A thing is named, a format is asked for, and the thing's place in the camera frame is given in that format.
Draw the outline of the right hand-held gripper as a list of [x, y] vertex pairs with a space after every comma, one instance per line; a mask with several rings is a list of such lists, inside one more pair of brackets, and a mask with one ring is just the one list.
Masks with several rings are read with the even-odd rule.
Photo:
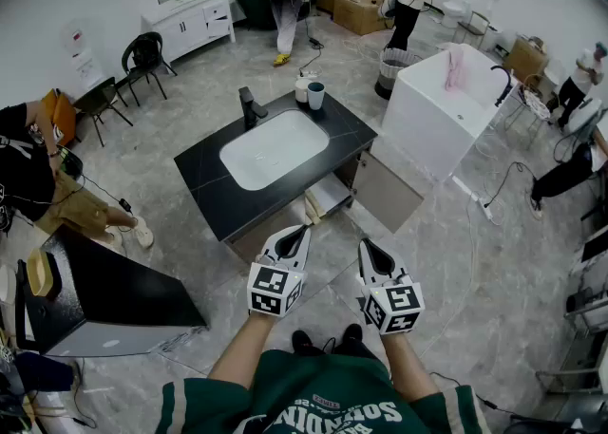
[[[405, 274], [405, 264], [396, 254], [382, 249], [369, 238], [358, 248], [359, 270], [364, 289], [362, 312], [366, 323], [380, 335], [411, 331], [425, 310], [421, 285]], [[380, 285], [380, 278], [396, 278]]]

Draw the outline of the dark teal cup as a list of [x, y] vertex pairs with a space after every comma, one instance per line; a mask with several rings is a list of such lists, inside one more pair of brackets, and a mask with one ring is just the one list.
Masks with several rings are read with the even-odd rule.
[[322, 108], [326, 87], [320, 82], [311, 82], [307, 86], [308, 105], [311, 110], [319, 110]]

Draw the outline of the person's left forearm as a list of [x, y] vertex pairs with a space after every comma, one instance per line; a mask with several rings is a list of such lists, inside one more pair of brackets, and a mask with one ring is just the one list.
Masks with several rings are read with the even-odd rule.
[[253, 311], [212, 367], [207, 378], [249, 389], [260, 356], [276, 323], [271, 315]]

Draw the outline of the open grey cabinet door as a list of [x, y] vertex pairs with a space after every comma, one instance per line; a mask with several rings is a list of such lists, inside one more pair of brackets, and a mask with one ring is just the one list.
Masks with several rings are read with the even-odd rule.
[[352, 184], [355, 199], [395, 234], [424, 198], [369, 152], [362, 152]]

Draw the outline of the person's black trousers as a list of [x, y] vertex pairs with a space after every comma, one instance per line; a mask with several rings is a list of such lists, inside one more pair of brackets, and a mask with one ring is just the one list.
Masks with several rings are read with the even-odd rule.
[[332, 353], [378, 361], [378, 357], [367, 348], [362, 340], [353, 337], [344, 337], [341, 343], [332, 350]]

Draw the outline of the person's left black shoe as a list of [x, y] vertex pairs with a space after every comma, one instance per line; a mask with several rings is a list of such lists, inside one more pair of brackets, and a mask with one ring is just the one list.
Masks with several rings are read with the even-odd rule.
[[316, 347], [312, 339], [304, 330], [296, 330], [292, 334], [292, 348], [294, 354], [301, 357], [316, 357], [325, 354], [323, 349]]

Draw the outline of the white bathtub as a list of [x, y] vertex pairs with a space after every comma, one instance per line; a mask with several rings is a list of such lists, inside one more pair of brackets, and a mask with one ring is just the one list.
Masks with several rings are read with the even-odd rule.
[[512, 71], [468, 44], [464, 89], [446, 91], [446, 43], [397, 74], [382, 121], [384, 136], [437, 181], [446, 180], [519, 84]]

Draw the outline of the person's green shirt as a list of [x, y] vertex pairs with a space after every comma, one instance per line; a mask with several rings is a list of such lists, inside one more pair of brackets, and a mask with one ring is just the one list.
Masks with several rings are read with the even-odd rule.
[[253, 385], [186, 379], [162, 389], [155, 434], [490, 434], [474, 390], [412, 403], [368, 358], [268, 350]]

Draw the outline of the black cabinet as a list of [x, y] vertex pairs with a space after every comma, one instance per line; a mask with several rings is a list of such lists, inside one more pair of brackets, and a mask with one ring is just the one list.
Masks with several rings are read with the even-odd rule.
[[62, 288], [36, 297], [27, 260], [17, 269], [16, 345], [49, 357], [169, 351], [207, 324], [183, 284], [61, 226], [40, 249], [53, 254]]

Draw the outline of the black chair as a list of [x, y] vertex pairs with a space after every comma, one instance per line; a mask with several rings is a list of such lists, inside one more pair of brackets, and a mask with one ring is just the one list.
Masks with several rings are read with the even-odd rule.
[[158, 46], [159, 46], [159, 53], [160, 53], [160, 57], [159, 57], [159, 61], [154, 64], [153, 66], [145, 66], [145, 67], [138, 67], [135, 66], [133, 63], [133, 59], [132, 59], [132, 51], [133, 51], [133, 47], [134, 47], [134, 41], [141, 35], [139, 35], [135, 40], [133, 40], [125, 49], [123, 56], [122, 56], [122, 60], [121, 60], [121, 64], [123, 67], [123, 71], [125, 73], [125, 81], [126, 84], [129, 87], [129, 90], [133, 96], [133, 98], [136, 101], [137, 105], [140, 105], [139, 99], [133, 89], [133, 84], [135, 84], [136, 82], [138, 82], [141, 78], [145, 78], [145, 80], [147, 82], [149, 82], [149, 77], [152, 77], [157, 85], [159, 90], [161, 91], [161, 94], [163, 96], [163, 98], [165, 100], [167, 100], [167, 95], [162, 87], [162, 84], [160, 82], [160, 79], [158, 77], [158, 75], [156, 74], [156, 71], [159, 68], [165, 68], [169, 71], [170, 74], [172, 74], [173, 76], [178, 76], [177, 72], [173, 69], [173, 67], [171, 67], [163, 58], [162, 55], [162, 47], [163, 47], [163, 39], [162, 36], [156, 32], [156, 31], [148, 31], [143, 33], [144, 35], [147, 36], [151, 36], [153, 38], [156, 39], [156, 41], [158, 42]]
[[126, 106], [126, 102], [116, 86], [115, 78], [110, 77], [91, 88], [85, 95], [83, 95], [73, 104], [76, 110], [92, 120], [101, 146], [105, 146], [105, 144], [98, 124], [104, 123], [102, 120], [102, 114], [107, 109], [112, 110], [130, 126], [133, 125], [133, 123], [114, 105], [113, 102], [116, 97], [118, 97], [123, 105]]

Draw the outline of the white vanity cabinet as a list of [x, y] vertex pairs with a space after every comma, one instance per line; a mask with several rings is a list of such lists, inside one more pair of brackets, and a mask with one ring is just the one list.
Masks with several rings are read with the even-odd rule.
[[167, 63], [228, 37], [236, 41], [230, 0], [170, 0], [142, 15], [142, 31], [155, 31], [163, 40]]

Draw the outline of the black backpack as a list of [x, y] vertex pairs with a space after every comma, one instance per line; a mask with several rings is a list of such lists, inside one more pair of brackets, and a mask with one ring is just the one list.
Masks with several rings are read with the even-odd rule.
[[142, 34], [134, 41], [132, 59], [135, 66], [153, 66], [159, 57], [159, 46], [155, 38]]

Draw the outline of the orange sofa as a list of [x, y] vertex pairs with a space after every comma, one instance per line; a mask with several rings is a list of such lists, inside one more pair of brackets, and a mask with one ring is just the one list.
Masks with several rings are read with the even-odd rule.
[[67, 95], [59, 89], [51, 89], [42, 99], [51, 120], [54, 139], [60, 145], [67, 145], [75, 139], [76, 109]]

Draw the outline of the white toilet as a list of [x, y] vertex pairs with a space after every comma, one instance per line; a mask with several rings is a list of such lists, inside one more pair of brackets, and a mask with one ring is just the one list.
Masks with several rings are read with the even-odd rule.
[[445, 28], [457, 28], [469, 13], [469, 4], [457, 0], [445, 0], [442, 3], [443, 19], [442, 26]]

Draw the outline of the white water dispenser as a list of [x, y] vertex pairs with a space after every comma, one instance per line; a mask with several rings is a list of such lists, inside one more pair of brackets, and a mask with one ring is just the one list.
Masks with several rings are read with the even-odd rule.
[[84, 25], [80, 19], [72, 19], [63, 25], [60, 42], [85, 92], [104, 80], [104, 70], [86, 38]]

